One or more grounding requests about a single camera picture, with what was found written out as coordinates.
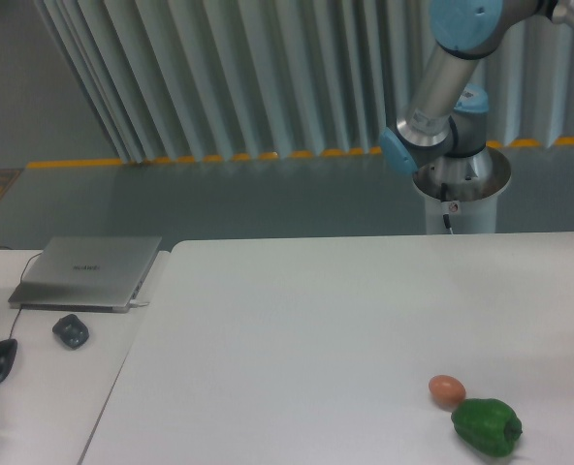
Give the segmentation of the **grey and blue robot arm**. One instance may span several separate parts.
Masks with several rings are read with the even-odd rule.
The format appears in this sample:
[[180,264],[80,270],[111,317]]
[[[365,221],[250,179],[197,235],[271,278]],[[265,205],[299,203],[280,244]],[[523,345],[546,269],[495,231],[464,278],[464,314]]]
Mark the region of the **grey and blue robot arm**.
[[386,161],[408,175],[459,145],[452,112],[478,61],[508,29],[532,16],[574,29],[574,1],[432,1],[429,15],[430,61],[409,105],[379,139]]

